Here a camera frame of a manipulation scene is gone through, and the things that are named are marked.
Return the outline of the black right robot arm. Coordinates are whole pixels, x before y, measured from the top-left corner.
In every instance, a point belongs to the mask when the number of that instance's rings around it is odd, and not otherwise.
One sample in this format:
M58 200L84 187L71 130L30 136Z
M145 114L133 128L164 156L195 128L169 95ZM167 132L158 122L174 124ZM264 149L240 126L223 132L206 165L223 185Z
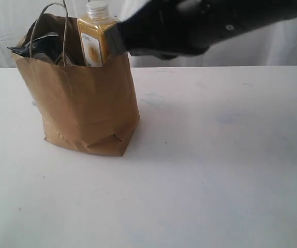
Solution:
M148 1L104 35L113 55L170 60L297 18L297 1Z

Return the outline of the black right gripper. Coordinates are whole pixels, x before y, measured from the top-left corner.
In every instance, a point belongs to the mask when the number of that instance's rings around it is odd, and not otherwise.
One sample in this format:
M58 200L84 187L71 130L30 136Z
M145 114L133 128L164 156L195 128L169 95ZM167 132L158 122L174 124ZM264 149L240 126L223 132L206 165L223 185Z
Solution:
M106 31L113 55L198 56L231 38L229 1L149 1L148 7Z

